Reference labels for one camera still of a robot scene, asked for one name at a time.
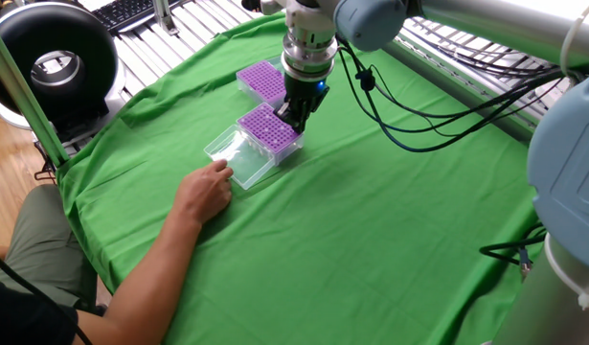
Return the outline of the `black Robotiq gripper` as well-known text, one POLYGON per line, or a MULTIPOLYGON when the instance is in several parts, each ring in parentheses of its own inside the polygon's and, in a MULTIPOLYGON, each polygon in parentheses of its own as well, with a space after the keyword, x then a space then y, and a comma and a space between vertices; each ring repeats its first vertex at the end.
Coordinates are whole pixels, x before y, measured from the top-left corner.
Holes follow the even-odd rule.
POLYGON ((325 80, 298 80, 285 75, 285 102, 274 110, 274 114, 299 134, 306 129, 309 116, 316 111, 329 92, 325 80))

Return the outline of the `bare human hand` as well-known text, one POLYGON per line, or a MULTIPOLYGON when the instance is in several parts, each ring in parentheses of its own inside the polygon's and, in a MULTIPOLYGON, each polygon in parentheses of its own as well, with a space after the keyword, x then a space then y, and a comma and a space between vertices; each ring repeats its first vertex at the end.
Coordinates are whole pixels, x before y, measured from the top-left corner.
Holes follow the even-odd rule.
POLYGON ((231 202, 233 173, 225 160, 191 172, 180 183, 170 213, 182 222, 204 225, 231 202))

